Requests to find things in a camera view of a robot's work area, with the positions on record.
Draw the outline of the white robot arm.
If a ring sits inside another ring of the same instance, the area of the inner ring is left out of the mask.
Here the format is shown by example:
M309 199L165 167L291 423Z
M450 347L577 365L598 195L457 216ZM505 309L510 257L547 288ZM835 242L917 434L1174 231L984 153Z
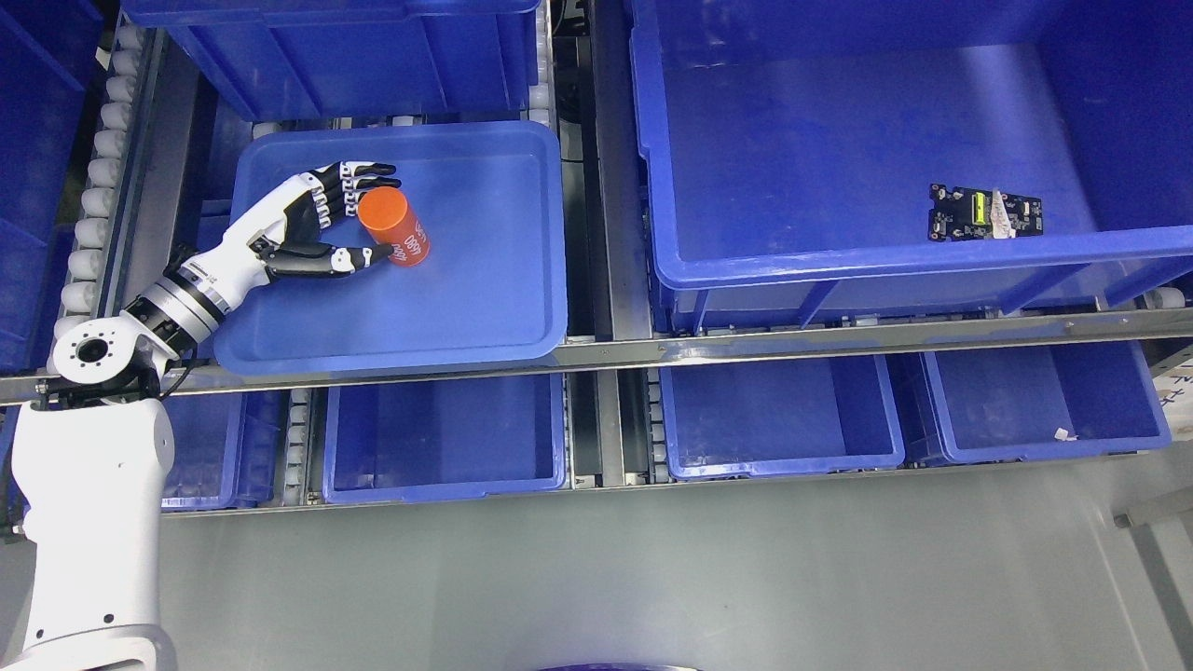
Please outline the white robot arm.
M237 304L214 281L175 270L115 318L68 319L57 331L57 404L25 404L14 429L35 566L12 670L177 667L160 621L161 501L175 453L160 382Z

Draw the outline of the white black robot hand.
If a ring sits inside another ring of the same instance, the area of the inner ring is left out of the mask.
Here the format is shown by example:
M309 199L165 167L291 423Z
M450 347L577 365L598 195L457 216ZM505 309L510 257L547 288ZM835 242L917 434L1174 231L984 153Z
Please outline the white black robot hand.
M356 216L375 187L400 183L391 164L338 161L299 171L242 213L217 246L190 256L166 279L231 310L282 277L341 279L371 267L392 256L391 244L339 247L322 233Z

